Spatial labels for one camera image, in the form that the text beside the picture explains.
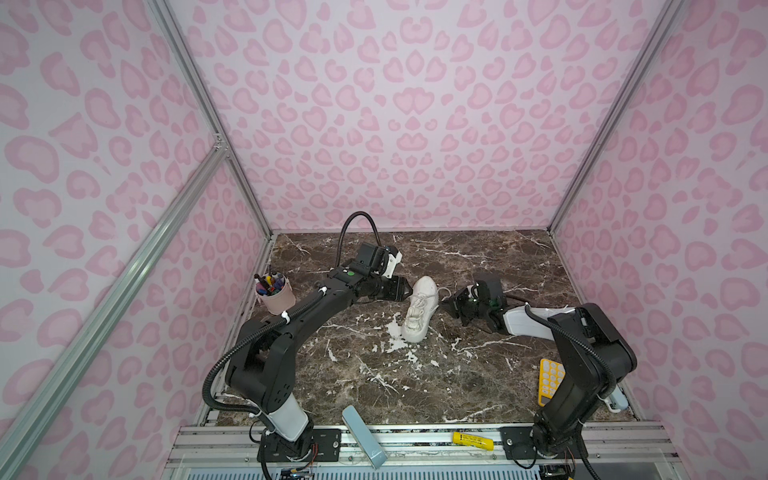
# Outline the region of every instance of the pink heart wallpaper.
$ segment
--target pink heart wallpaper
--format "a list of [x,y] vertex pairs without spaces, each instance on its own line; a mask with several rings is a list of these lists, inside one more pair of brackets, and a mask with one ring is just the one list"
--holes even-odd
[[765,2],[692,2],[556,236],[692,480],[768,472],[765,25]]
[[0,5],[0,435],[212,141],[141,0]]
[[276,230],[546,227],[661,0],[170,2]]
[[19,478],[159,478],[263,243],[222,165]]

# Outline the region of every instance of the yellow glue stick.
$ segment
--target yellow glue stick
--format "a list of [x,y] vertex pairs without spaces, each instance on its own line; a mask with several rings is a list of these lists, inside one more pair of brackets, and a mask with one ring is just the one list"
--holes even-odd
[[456,445],[468,445],[479,449],[493,450],[493,440],[466,433],[453,432],[453,442]]

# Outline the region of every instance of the diagonal metal bar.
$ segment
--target diagonal metal bar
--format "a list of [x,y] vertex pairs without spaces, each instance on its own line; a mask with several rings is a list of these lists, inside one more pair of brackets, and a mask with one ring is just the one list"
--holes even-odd
[[165,248],[173,240],[226,154],[206,156],[149,237],[141,244],[107,295],[61,354],[53,370],[25,404],[0,443],[0,478],[15,478],[56,419],[114,326],[128,310]]
[[243,165],[240,163],[234,149],[231,147],[232,142],[230,141],[229,135],[227,135],[227,130],[224,128],[223,122],[219,117],[214,101],[205,86],[203,76],[198,71],[194,58],[192,58],[192,54],[184,39],[184,33],[181,31],[174,10],[170,7],[167,0],[147,0],[147,3],[154,13],[158,25],[164,32],[165,38],[170,45],[170,50],[174,54],[184,77],[187,79],[192,94],[197,99],[197,103],[200,105],[200,109],[205,116],[210,129],[221,143],[220,147],[228,153],[227,162],[234,170],[237,186],[246,198],[253,214],[256,215],[256,219],[258,220],[257,223],[259,224],[262,233],[266,238],[271,237],[272,230],[270,229],[269,222],[266,221],[266,217],[259,206],[259,201],[256,199],[256,194],[253,192],[253,188],[251,188],[250,182],[246,178]]
[[627,73],[627,78],[621,85],[614,103],[611,105],[608,114],[605,116],[602,125],[598,128],[597,134],[594,136],[592,144],[587,149],[587,153],[584,155],[584,160],[579,165],[573,180],[568,185],[568,189],[563,195],[563,201],[560,203],[557,211],[552,217],[552,222],[549,224],[550,232],[555,232],[562,225],[565,216],[571,208],[571,205],[576,199],[581,186],[587,181],[587,176],[592,170],[592,167],[600,159],[600,155],[603,151],[603,146],[606,144],[611,135],[619,125],[624,112],[629,108],[632,102],[632,97],[640,88],[646,73],[650,70],[654,60],[661,53],[661,49],[667,43],[667,39],[670,37],[677,19],[680,17],[680,13],[684,10],[687,0],[667,0],[664,6],[661,8],[661,13],[656,18],[654,26],[651,28],[648,38],[645,39],[643,47],[640,49],[640,53],[637,54],[632,67]]

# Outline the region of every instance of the metal bracket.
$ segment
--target metal bracket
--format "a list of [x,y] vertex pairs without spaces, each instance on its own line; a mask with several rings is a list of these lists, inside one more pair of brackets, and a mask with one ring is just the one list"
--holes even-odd
[[[286,463],[293,462],[280,447],[276,435],[262,435],[263,453],[268,462]],[[312,443],[317,444],[317,457],[315,462],[338,462],[341,451],[341,430],[339,429],[314,429],[312,431]]]
[[[530,462],[538,456],[531,441],[531,427],[501,427],[499,432],[502,434],[502,446],[507,460],[527,460]],[[567,446],[571,449],[574,458],[581,458],[573,440],[568,442]],[[559,453],[554,458],[548,459],[565,459],[565,453]]]

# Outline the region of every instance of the white shoe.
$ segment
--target white shoe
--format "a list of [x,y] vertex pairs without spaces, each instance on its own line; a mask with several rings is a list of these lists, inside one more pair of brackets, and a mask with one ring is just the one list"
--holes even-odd
[[402,339],[410,343],[419,343],[427,336],[429,319],[437,310],[437,285],[430,276],[423,276],[413,286],[411,306],[402,324]]

